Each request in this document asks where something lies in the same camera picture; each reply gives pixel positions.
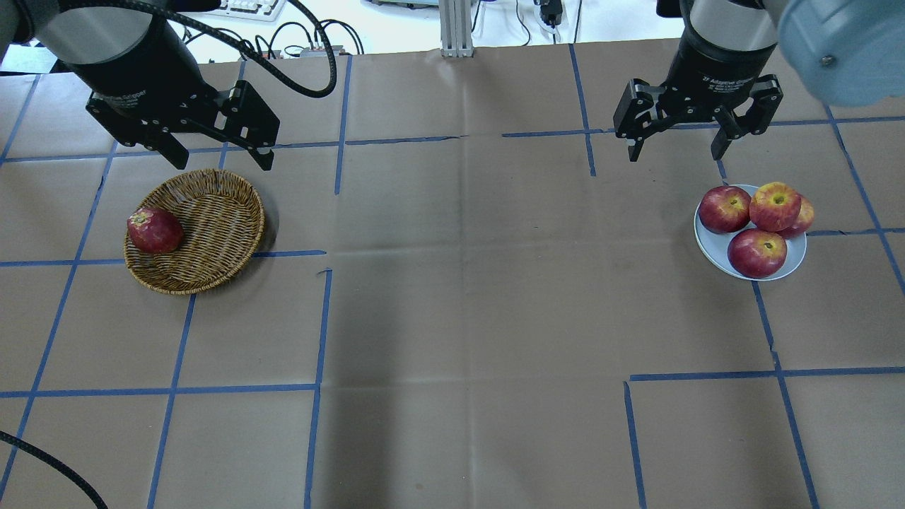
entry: red apple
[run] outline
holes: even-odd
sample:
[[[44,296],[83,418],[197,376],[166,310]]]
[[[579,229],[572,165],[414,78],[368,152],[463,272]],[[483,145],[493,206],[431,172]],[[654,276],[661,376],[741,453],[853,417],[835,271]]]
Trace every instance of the red apple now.
[[[777,233],[780,234],[786,240],[790,238],[795,238],[804,232],[807,231],[808,228],[814,223],[814,205],[811,204],[811,200],[801,197],[801,212],[798,213],[798,217],[795,219],[795,222],[785,230],[779,230]]]
[[[760,279],[775,274],[786,262],[786,240],[777,233],[750,228],[732,237],[727,254],[740,274]]]
[[[169,253],[182,242],[179,219],[162,208],[142,207],[129,216],[127,224],[132,244],[145,253]]]
[[[801,212],[801,195],[783,182],[770,182],[757,188],[748,213],[761,230],[778,232],[790,227]]]
[[[715,234],[737,232],[748,224],[751,196],[736,186],[719,186],[707,191],[698,205],[698,218]]]

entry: plate of fruit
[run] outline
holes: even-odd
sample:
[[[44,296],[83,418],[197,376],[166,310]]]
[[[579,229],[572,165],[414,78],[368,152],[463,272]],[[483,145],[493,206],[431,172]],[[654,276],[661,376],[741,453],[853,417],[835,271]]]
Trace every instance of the plate of fruit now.
[[[715,187],[694,212],[698,247],[726,274],[772,281],[805,259],[814,206],[783,182]]]

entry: robotic arm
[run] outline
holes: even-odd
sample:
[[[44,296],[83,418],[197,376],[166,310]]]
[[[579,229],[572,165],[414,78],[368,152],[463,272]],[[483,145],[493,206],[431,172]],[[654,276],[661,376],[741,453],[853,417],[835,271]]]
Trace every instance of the robotic arm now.
[[[315,22],[329,46],[313,14],[298,0],[291,1]],[[200,132],[246,149],[268,170],[280,119],[249,82],[240,80],[228,91],[207,84],[167,19],[232,42],[293,90],[311,97],[323,97],[335,87],[334,55],[327,51],[328,86],[312,91],[234,39],[173,12],[206,11],[218,5],[218,0],[196,0],[191,5],[173,0],[0,0],[4,13],[0,44],[5,48],[10,31],[15,41],[40,40],[88,83],[92,94],[86,109],[122,145],[140,143],[182,169],[188,151],[173,133]],[[221,117],[225,122],[218,127]]]
[[[685,31],[666,80],[630,80],[616,108],[631,161],[646,139],[681,123],[719,124],[714,159],[767,130],[783,92],[775,75],[758,75],[777,44],[821,101],[863,106],[905,93],[901,0],[658,0],[657,14],[681,17]]]

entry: keyboard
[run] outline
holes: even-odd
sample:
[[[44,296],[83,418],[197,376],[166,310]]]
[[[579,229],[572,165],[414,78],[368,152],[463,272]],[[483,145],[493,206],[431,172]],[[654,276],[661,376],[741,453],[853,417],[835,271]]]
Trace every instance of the keyboard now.
[[[220,6],[205,14],[232,18],[275,21],[286,0],[220,0]]]

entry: white floor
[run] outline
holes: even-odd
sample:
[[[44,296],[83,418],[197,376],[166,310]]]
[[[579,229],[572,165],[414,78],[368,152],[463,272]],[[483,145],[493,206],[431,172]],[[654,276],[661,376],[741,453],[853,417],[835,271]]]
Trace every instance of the white floor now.
[[[626,41],[658,39],[681,35],[682,22],[663,19],[655,13],[656,0],[584,0],[576,38],[579,0],[563,0],[566,13],[559,26],[558,42]],[[403,53],[440,47],[440,16],[435,7],[409,9],[402,5],[376,5],[367,0],[302,0],[318,18],[334,18],[352,25],[360,34],[366,53]],[[533,0],[495,0],[481,2],[481,11],[472,34],[476,47],[517,46],[528,40],[528,34],[516,17],[516,9],[531,32],[531,45],[552,44],[550,34],[538,25],[537,7]],[[237,20],[211,14],[193,14],[199,21],[215,27],[235,30],[252,40],[255,35],[270,39],[273,31],[287,21],[302,21],[304,16],[291,5],[274,22]],[[354,44],[338,25],[329,28],[333,43],[343,44],[354,52]],[[297,27],[281,32],[275,49],[290,44],[307,45]],[[229,62],[236,52],[210,37],[201,37],[189,45],[199,62]]]

